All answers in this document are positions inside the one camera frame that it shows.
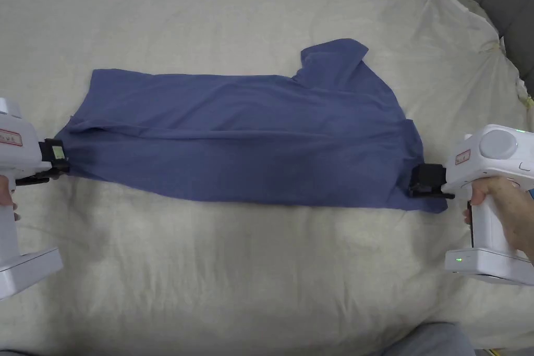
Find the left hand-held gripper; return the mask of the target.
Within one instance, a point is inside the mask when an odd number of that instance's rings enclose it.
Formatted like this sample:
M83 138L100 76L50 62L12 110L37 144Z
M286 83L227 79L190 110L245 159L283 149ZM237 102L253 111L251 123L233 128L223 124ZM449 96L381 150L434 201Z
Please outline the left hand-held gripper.
M17 187L57 180L69 173L62 140L40 140L16 102L1 98L1 176ZM63 268L58 248L21 254L14 210L1 206L1 299L37 284Z

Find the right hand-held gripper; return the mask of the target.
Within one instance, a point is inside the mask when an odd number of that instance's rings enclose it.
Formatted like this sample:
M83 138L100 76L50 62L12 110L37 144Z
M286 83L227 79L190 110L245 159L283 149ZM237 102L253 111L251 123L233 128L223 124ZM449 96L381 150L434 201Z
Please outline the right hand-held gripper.
M533 134L487 125L468 134L441 164L419 164L411 173L411 198L452 200L472 197L472 182L504 177L520 190L533 190ZM524 252L514 250L504 236L494 200L468 205L471 246L449 250L445 269L487 283L532 286L533 266Z

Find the person's left hand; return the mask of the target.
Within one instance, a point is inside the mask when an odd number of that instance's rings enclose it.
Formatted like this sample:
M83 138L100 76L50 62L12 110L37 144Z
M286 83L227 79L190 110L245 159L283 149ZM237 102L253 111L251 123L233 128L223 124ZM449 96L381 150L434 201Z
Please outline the person's left hand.
M17 210L17 204L13 202L11 191L9 189L9 180L5 176L1 176L1 193L0 193L1 206L11 207L14 210L14 220L17 222L20 220L20 215L15 211Z

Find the person's right hand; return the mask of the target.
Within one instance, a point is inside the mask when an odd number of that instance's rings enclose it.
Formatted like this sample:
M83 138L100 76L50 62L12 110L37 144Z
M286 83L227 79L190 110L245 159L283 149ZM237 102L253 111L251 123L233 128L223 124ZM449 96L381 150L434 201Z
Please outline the person's right hand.
M524 252L533 264L533 198L505 177L477 179L471 188L471 205L480 205L490 196L508 245Z

